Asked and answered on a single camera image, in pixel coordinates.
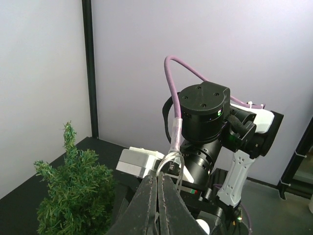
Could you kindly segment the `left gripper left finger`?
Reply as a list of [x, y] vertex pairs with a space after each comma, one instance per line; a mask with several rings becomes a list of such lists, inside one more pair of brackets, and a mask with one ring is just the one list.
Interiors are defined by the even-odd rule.
[[146, 176], [136, 192], [118, 184], [109, 235], [157, 235], [157, 179]]

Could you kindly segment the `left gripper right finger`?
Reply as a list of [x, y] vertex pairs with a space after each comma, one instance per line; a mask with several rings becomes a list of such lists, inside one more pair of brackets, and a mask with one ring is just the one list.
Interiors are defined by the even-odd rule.
[[159, 231], [162, 235], [205, 235], [168, 175], [157, 178]]

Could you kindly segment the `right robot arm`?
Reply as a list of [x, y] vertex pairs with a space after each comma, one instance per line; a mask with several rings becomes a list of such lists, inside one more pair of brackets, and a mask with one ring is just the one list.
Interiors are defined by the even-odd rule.
[[[201, 199], [214, 210], [222, 210], [227, 231], [242, 231], [241, 194], [249, 168], [265, 156], [277, 135], [284, 116], [274, 111], [243, 107], [230, 102], [230, 89], [202, 82], [177, 94], [182, 119], [185, 172], [194, 184], [207, 186]], [[217, 190], [214, 169], [222, 148], [233, 153], [231, 168]]]

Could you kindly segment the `clear wire string lights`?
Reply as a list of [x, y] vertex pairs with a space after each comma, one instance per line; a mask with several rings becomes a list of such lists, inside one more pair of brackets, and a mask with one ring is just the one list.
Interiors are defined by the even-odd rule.
[[177, 175], [176, 189], [178, 193], [180, 193], [183, 181], [184, 166], [185, 163], [182, 153], [180, 151], [171, 151], [163, 157], [160, 164], [158, 165], [156, 170], [156, 177], [158, 177], [161, 172]]

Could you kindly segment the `small green christmas tree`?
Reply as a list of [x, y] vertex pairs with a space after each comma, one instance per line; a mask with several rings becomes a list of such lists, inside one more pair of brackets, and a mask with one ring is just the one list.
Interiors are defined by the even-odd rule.
[[91, 149], [75, 144], [76, 131], [64, 124], [64, 163], [38, 160], [36, 175], [47, 182], [48, 195], [39, 204], [40, 235], [104, 235], [111, 226], [116, 181], [113, 170], [100, 164]]

